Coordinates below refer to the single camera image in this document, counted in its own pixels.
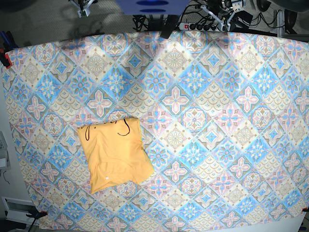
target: folded yellow fabric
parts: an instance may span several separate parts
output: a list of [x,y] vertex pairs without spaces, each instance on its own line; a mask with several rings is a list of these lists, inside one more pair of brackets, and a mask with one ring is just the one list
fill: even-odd
[[77,132],[88,160],[92,194],[129,180],[139,184],[154,172],[142,146],[138,119],[87,125]]

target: gray floor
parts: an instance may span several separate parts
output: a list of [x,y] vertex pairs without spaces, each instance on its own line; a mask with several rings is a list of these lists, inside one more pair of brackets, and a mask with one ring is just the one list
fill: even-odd
[[[273,9],[279,7],[272,4],[263,13],[268,22],[273,19]],[[254,17],[259,14],[249,3],[246,11]],[[192,15],[188,22],[200,19],[200,16]],[[309,14],[299,14],[295,30],[309,33],[306,30],[309,29],[308,21]],[[20,47],[93,34],[134,32],[133,27],[132,16],[123,15],[114,0],[98,0],[91,6],[90,16],[83,18],[78,17],[77,9],[68,0],[0,0],[0,29],[10,30]],[[271,31],[263,22],[255,29]]]

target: diamond pattern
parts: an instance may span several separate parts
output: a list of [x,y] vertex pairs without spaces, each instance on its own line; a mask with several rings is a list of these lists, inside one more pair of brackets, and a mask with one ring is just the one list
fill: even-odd
[[[16,155],[41,229],[220,230],[309,202],[309,53],[238,33],[91,36],[19,48],[0,67]],[[76,129],[140,119],[154,173],[90,194]]]

